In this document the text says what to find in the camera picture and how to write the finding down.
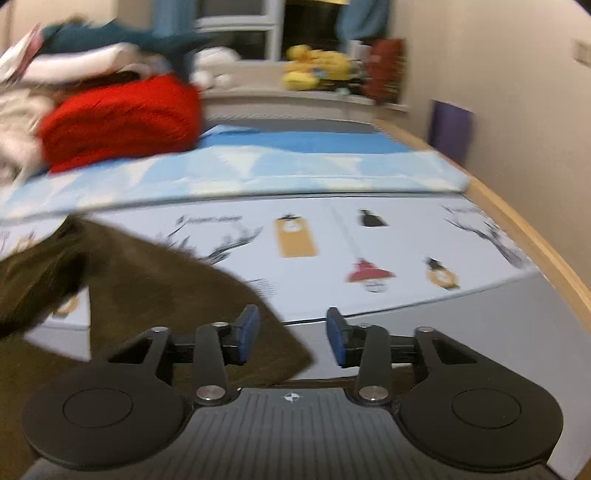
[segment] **black circular pad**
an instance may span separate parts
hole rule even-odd
[[[166,447],[186,408],[140,365],[85,365],[43,387],[26,404],[23,429],[41,456],[72,469],[137,462]]]
[[[397,421],[409,440],[468,470],[508,471],[547,460],[562,431],[556,400],[500,366],[462,367],[435,370],[402,398]]]
[[[131,413],[134,403],[127,393],[113,388],[90,388],[73,394],[64,405],[72,423],[90,429],[109,427]]]
[[[453,399],[456,416],[481,429],[500,429],[521,415],[521,405],[511,395],[491,388],[466,390]]]

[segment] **beige wall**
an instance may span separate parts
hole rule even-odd
[[[573,0],[445,1],[435,96],[475,114],[468,169],[591,285],[591,69],[572,58],[591,17]]]
[[[401,103],[410,107],[404,116],[391,115],[399,126],[421,138],[427,135],[431,101],[439,88],[449,7],[449,0],[393,0],[390,10],[390,36],[407,41],[407,77]]]
[[[0,10],[0,41],[2,51],[10,43],[16,43],[36,23],[47,25],[63,20],[73,14],[82,14],[97,24],[114,18],[135,28],[149,28],[151,0],[12,0],[12,27],[8,30],[5,5]]]

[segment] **window frame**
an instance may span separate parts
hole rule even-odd
[[[204,32],[265,31],[265,58],[260,61],[281,60],[285,0],[263,0],[264,15],[224,15],[195,20]]]

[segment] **red clothing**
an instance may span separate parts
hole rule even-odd
[[[378,104],[396,100],[404,75],[405,42],[401,38],[378,40],[371,47],[366,68],[369,80],[363,94]]]
[[[76,95],[43,119],[39,137],[50,172],[58,172],[189,150],[200,124],[197,90],[167,74]]]

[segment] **gray surface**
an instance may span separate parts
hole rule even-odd
[[[381,325],[393,335],[412,335],[416,327],[430,325],[536,382],[564,414],[550,466],[572,479],[591,456],[591,335],[542,275],[349,322]],[[291,331],[315,356],[314,365],[298,378],[356,374],[357,369],[335,364],[324,322],[293,325]]]
[[[371,124],[345,120],[316,120],[298,118],[242,118],[207,120],[205,130],[216,125],[258,128],[264,132],[335,132],[345,134],[371,134],[378,130]]]
[[[300,398],[283,398],[290,393]],[[168,449],[142,463],[82,473],[41,460],[24,478],[556,480],[541,465],[484,474],[432,460],[408,442],[388,412],[354,405],[338,388],[244,389],[229,405],[198,410]]]

